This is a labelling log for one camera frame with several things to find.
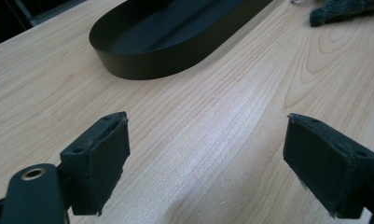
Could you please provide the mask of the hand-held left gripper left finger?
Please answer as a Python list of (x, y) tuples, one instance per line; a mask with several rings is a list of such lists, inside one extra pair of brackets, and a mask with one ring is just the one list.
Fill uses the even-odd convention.
[(61, 152), (66, 205), (77, 216), (100, 215), (130, 156), (124, 112), (102, 117)]

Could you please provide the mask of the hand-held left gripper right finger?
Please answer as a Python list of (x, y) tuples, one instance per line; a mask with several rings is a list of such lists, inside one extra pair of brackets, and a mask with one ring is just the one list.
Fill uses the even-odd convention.
[(322, 121), (288, 116), (284, 160), (330, 216), (374, 218), (374, 152)]

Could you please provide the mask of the black oval tray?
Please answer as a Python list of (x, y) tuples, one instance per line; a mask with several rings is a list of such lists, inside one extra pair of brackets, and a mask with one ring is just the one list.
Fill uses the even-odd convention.
[(94, 23), (89, 40), (116, 77), (167, 77), (205, 59), (271, 1), (126, 0)]

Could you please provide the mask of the dark grey cloth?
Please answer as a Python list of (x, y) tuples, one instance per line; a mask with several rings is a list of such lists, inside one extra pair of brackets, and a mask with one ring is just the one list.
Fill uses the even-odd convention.
[(374, 11), (374, 0), (325, 0), (311, 12), (309, 22), (311, 27), (318, 27), (369, 11)]

